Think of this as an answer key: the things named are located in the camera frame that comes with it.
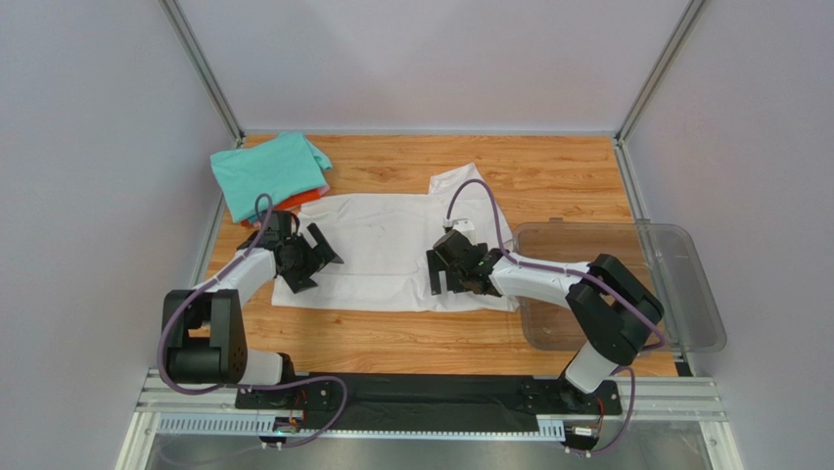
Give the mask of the white t shirt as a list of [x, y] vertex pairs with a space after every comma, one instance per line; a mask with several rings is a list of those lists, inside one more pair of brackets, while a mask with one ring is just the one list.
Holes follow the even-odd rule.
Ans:
[[516, 301], [472, 293], [433, 295], [426, 252], [443, 235], [447, 214], [469, 219], [480, 243], [512, 246], [504, 214], [494, 214], [474, 164], [434, 175], [425, 195], [356, 193], [301, 207], [342, 258], [313, 275], [316, 287], [293, 293], [278, 279], [273, 306], [383, 312], [512, 312]]

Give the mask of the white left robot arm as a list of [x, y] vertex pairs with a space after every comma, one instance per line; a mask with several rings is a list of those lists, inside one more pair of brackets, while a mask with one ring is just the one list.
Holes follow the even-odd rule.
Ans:
[[275, 281], [293, 294], [312, 289], [314, 274], [342, 261], [316, 224], [302, 228], [290, 211], [268, 214], [210, 279], [165, 296], [157, 349], [162, 380], [184, 395], [281, 386], [287, 360], [249, 347], [243, 308], [262, 286]]

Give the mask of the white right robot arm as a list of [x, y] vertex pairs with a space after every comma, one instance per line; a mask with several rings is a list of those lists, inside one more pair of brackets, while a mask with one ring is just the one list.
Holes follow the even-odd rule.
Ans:
[[590, 395], [640, 353], [663, 348], [665, 315], [656, 296], [616, 257], [563, 263], [526, 258], [474, 244], [447, 230], [427, 251], [430, 287], [453, 293], [525, 298], [570, 310], [585, 343], [561, 374], [573, 391]]

